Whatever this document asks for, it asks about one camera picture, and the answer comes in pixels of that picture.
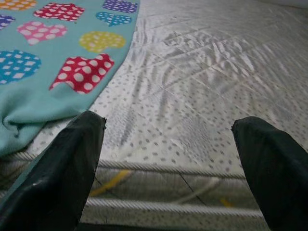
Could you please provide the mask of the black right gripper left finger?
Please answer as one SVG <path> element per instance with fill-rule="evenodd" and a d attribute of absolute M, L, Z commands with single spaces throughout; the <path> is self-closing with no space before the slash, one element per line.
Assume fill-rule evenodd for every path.
<path fill-rule="evenodd" d="M 17 178 L 0 203 L 3 231 L 73 231 L 92 187 L 106 119 L 74 118 Z"/>

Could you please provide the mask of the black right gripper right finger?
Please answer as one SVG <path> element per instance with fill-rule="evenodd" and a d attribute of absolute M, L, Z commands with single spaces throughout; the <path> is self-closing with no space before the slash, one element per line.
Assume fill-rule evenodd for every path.
<path fill-rule="evenodd" d="M 272 231 L 308 229 L 308 153 L 285 131 L 248 116 L 231 128 L 250 190 Z"/>

